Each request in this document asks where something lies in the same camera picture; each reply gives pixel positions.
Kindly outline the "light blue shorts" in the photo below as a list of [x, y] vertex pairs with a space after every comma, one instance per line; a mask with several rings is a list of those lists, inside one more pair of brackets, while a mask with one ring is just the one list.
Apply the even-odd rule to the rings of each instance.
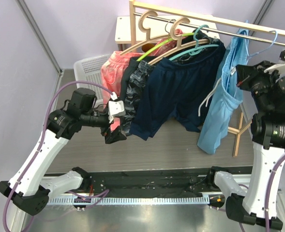
[[208, 154], [215, 154], [221, 139], [227, 136], [233, 111], [242, 103], [243, 92], [237, 87], [236, 66], [247, 64], [248, 43], [245, 38], [232, 37], [218, 67], [214, 93], [197, 142], [197, 146]]

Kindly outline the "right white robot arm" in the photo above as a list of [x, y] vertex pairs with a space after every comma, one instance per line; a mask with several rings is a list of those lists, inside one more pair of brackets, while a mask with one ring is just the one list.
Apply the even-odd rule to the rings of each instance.
[[206, 185], [224, 194], [229, 219], [266, 231], [281, 230], [276, 198], [285, 163], [285, 63], [238, 65], [236, 71], [237, 87], [251, 93], [257, 108], [251, 122], [254, 164], [250, 183], [242, 190], [226, 169], [212, 167]]

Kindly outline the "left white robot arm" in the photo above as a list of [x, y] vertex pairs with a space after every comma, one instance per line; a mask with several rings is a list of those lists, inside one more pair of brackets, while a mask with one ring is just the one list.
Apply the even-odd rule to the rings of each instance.
[[80, 167], [68, 173], [43, 181], [56, 155], [82, 127], [100, 128], [106, 144], [126, 140], [120, 127], [110, 129], [114, 119], [125, 114], [124, 104], [115, 92], [103, 111], [94, 107], [96, 93], [89, 88], [78, 88], [62, 108], [51, 112], [38, 144], [20, 170], [9, 181], [0, 182], [0, 193], [25, 213], [35, 216], [48, 201], [70, 190], [87, 192], [91, 186], [90, 174]]

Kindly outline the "teal plastic hanger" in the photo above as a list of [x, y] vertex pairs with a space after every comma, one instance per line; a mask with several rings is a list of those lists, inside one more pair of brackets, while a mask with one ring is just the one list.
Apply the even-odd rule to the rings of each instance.
[[201, 51], [203, 51], [205, 48], [218, 47], [219, 45], [215, 44], [215, 43], [207, 43], [206, 45], [199, 45], [199, 39], [196, 36], [202, 28], [209, 28], [209, 26], [208, 25], [201, 25], [200, 27], [198, 27], [194, 31], [193, 39], [196, 42], [196, 45], [194, 48], [187, 49], [181, 53], [178, 53], [178, 54], [174, 55], [173, 57], [171, 57], [169, 60], [174, 61], [175, 59], [178, 59], [179, 57], [181, 57], [183, 55], [195, 56], [195, 55], [199, 54]]

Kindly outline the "pink patterned shorts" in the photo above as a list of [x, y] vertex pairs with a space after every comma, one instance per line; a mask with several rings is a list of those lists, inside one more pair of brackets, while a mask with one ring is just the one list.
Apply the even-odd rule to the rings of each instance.
[[[121, 78], [125, 69], [129, 66], [130, 58], [141, 57], [144, 53], [129, 52], [125, 55], [121, 55], [122, 51], [114, 51], [109, 57], [108, 61], [101, 67], [101, 77], [104, 87], [110, 91], [115, 92], [120, 96], [121, 91]], [[104, 104], [110, 99], [109, 94], [104, 94]], [[114, 123], [111, 125], [113, 131], [117, 126], [120, 125], [120, 119], [116, 118]]]

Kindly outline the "navy blue shorts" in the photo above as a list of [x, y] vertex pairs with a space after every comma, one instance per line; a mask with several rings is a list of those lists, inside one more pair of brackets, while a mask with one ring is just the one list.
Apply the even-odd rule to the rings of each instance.
[[199, 132], [208, 112], [199, 106], [213, 88], [225, 51], [217, 41], [189, 61], [163, 58], [147, 78], [129, 134], [147, 140], [172, 117], [187, 131]]

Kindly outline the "black grey patterned shorts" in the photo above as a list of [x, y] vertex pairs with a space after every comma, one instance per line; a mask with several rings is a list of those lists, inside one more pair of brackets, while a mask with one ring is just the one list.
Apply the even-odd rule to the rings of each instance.
[[126, 136], [131, 135], [131, 122], [136, 116], [147, 78], [154, 69], [148, 62], [156, 57], [158, 56], [147, 56], [141, 61], [137, 61], [137, 57], [132, 57], [130, 58], [129, 66], [123, 73], [120, 99], [124, 102], [126, 114], [121, 119], [120, 126]]

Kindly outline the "right wooden hanger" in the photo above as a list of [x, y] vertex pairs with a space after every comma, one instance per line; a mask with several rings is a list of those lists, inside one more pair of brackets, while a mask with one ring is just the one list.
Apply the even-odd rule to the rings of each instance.
[[189, 24], [190, 23], [190, 19], [186, 18], [186, 17], [182, 17], [180, 19], [178, 19], [173, 25], [172, 25], [172, 28], [170, 30], [170, 33], [171, 33], [171, 38], [173, 40], [176, 40], [177, 41], [177, 44], [174, 48], [170, 49], [169, 51], [161, 54], [160, 56], [156, 57], [155, 59], [153, 59], [152, 61], [150, 61], [148, 64], [149, 65], [154, 65], [155, 63], [157, 63], [158, 61], [160, 61], [162, 58], [165, 58], [167, 56], [170, 56], [180, 50], [183, 50], [185, 48], [188, 48], [188, 47], [192, 47], [192, 46], [196, 46], [198, 47], [199, 44], [208, 44], [210, 42], [209, 39], [201, 39], [201, 40], [198, 40], [196, 38], [196, 35], [197, 35], [197, 32], [195, 32], [193, 34], [194, 36], [194, 40], [189, 42], [189, 43], [186, 43], [186, 44], [182, 44], [182, 35], [176, 35], [174, 30], [175, 28], [181, 24], [181, 23], [187, 23]]

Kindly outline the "wooden hanger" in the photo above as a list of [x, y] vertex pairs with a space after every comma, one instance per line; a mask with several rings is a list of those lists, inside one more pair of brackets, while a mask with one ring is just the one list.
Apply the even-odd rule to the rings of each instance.
[[[141, 42], [136, 42], [136, 29], [135, 29], [135, 17], [136, 16], [140, 16], [140, 19], [138, 21], [138, 28], [142, 31], [146, 33], [146, 39], [144, 41]], [[125, 55], [129, 52], [135, 52], [138, 48], [140, 48], [141, 46], [148, 44], [148, 43], [154, 43], [159, 41], [160, 39], [163, 39], [165, 37], [168, 37], [168, 33], [167, 35], [160, 35], [160, 36], [156, 36], [151, 38], [150, 37], [150, 31], [151, 28], [150, 27], [144, 27], [143, 26], [143, 22], [144, 20], [147, 18], [147, 16], [157, 16], [158, 14], [154, 11], [146, 11], [143, 14], [141, 13], [136, 13], [134, 12], [133, 15], [129, 16], [130, 17], [130, 24], [131, 24], [131, 46], [128, 47], [128, 45], [125, 46], [125, 50], [123, 50], [123, 45], [121, 44], [119, 47], [119, 50], [122, 51], [121, 55]]]
[[176, 35], [174, 30], [175, 28], [181, 24], [181, 23], [187, 23], [189, 24], [190, 23], [190, 19], [186, 18], [186, 17], [182, 17], [180, 19], [178, 19], [173, 25], [172, 25], [172, 28], [170, 30], [170, 33], [171, 33], [171, 38], [173, 40], [176, 40], [177, 41], [177, 44], [174, 48], [170, 49], [169, 51], [161, 54], [160, 56], [156, 57], [155, 59], [153, 59], [152, 61], [150, 61], [148, 64], [149, 65], [154, 65], [155, 63], [157, 63], [158, 61], [160, 61], [162, 58], [165, 58], [167, 56], [170, 56], [180, 50], [183, 50], [185, 48], [188, 48], [188, 47], [192, 47], [192, 46], [196, 46], [198, 47], [199, 44], [208, 44], [210, 42], [209, 39], [201, 39], [201, 40], [198, 40], [196, 38], [196, 35], [197, 35], [197, 32], [195, 32], [193, 34], [194, 36], [194, 40], [189, 42], [189, 43], [186, 43], [186, 44], [182, 44], [182, 35]]

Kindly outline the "lime green hanger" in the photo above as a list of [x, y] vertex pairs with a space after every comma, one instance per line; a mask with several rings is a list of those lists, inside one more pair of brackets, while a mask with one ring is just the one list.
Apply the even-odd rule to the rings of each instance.
[[145, 54], [137, 59], [137, 61], [143, 60], [145, 57], [149, 55], [161, 55], [166, 51], [169, 51], [171, 48], [174, 48], [177, 45], [177, 41], [172, 38], [162, 39], [159, 43], [157, 43], [153, 48], [148, 50]]

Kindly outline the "left wooden hanger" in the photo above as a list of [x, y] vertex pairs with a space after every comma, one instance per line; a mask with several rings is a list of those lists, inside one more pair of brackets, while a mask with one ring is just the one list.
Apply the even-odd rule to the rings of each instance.
[[[141, 42], [136, 42], [136, 29], [135, 29], [135, 17], [136, 16], [140, 16], [140, 19], [138, 21], [138, 28], [142, 31], [146, 33], [146, 39], [144, 41]], [[160, 39], [163, 39], [165, 37], [168, 37], [168, 33], [167, 35], [160, 35], [160, 36], [156, 36], [151, 38], [150, 37], [150, 31], [151, 28], [150, 27], [144, 27], [143, 26], [143, 22], [144, 20], [147, 18], [147, 16], [157, 16], [158, 14], [154, 11], [146, 11], [143, 14], [141, 13], [136, 13], [134, 12], [133, 15], [129, 16], [130, 17], [130, 24], [131, 24], [131, 46], [128, 47], [128, 45], [125, 46], [125, 50], [123, 50], [123, 45], [121, 44], [119, 47], [119, 50], [122, 51], [121, 55], [125, 55], [129, 52], [135, 52], [138, 48], [140, 48], [141, 46], [148, 44], [148, 43], [154, 43], [159, 41]]]

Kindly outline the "white plastic basket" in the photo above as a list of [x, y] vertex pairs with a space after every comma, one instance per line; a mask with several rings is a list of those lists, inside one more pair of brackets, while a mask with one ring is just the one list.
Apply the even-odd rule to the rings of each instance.
[[[85, 58], [74, 63], [74, 74], [76, 81], [88, 81], [94, 82], [101, 86], [104, 86], [102, 83], [101, 77], [101, 67], [106, 61], [108, 61], [110, 55], [102, 55], [93, 58]], [[97, 101], [95, 106], [104, 103], [104, 94], [108, 94], [105, 90], [89, 84], [77, 84], [77, 88], [83, 87], [93, 90], [96, 93]]]

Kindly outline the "metal hanging rod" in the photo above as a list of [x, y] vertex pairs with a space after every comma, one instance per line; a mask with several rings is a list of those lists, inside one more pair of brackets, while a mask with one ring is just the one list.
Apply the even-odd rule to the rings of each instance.
[[[161, 21], [161, 22], [172, 23], [172, 21], [169, 21], [168, 19], [164, 19], [162, 17], [147, 16], [147, 18], [150, 18], [152, 20]], [[181, 23], [181, 26], [195, 28], [195, 29], [198, 28], [197, 25], [190, 24], [190, 23]], [[285, 47], [285, 43], [273, 42], [272, 40], [262, 39], [262, 38], [253, 37], [253, 36], [249, 36], [249, 35], [243, 35], [243, 34], [239, 34], [239, 33], [231, 33], [231, 32], [221, 31], [221, 30], [212, 29], [212, 28], [206, 28], [203, 30], [205, 30], [207, 32], [215, 32], [215, 33], [218, 33], [221, 35], [226, 35], [226, 36], [231, 36], [231, 37], [239, 37], [239, 38], [243, 38], [243, 39], [248, 39], [250, 41], [262, 42], [262, 43], [266, 43], [266, 44], [273, 44], [273, 45]]]

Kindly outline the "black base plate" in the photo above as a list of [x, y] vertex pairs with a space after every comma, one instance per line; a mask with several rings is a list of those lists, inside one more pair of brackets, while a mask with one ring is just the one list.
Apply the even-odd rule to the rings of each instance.
[[89, 173], [77, 193], [99, 194], [108, 189], [110, 198], [191, 198], [202, 191], [216, 190], [216, 171], [231, 169], [212, 166], [204, 169], [144, 170]]

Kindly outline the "wooden clothes rack frame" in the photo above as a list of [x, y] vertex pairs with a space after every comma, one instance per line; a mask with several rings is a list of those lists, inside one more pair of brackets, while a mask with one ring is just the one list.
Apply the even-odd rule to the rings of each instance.
[[[261, 26], [259, 24], [243, 23], [243, 22], [239, 22], [239, 21], [235, 21], [235, 20], [214, 17], [212, 15], [191, 13], [188, 11], [157, 6], [157, 5], [149, 4], [149, 3], [135, 2], [135, 0], [129, 1], [129, 7], [130, 7], [130, 16], [134, 14], [136, 8], [140, 8], [140, 9], [145, 9], [147, 11], [154, 11], [156, 13], [158, 13], [158, 12], [166, 13], [169, 15], [182, 16], [182, 17], [186, 17], [189, 19], [197, 19], [197, 20], [202, 20], [202, 21], [211, 22], [211, 23], [215, 23], [215, 24], [226, 25], [226, 26], [235, 27], [235, 28], [245, 28], [245, 29], [248, 29], [248, 30], [254, 31], [254, 32], [258, 31], [258, 32], [271, 34], [271, 33], [273, 33], [272, 31], [275, 31], [275, 32], [277, 32], [278, 35], [285, 36], [285, 30], [282, 30], [282, 29], [274, 29], [274, 28], [270, 28], [270, 27], [266, 27], [266, 26]], [[236, 129], [233, 127], [228, 127], [228, 132], [235, 135], [235, 144], [234, 144], [234, 151], [233, 151], [232, 157], [238, 156], [239, 146], [240, 146], [240, 137], [250, 127], [251, 121], [248, 121], [245, 126], [242, 126], [243, 118], [244, 118], [244, 114], [242, 111], [242, 113], [240, 115], [239, 128]]]

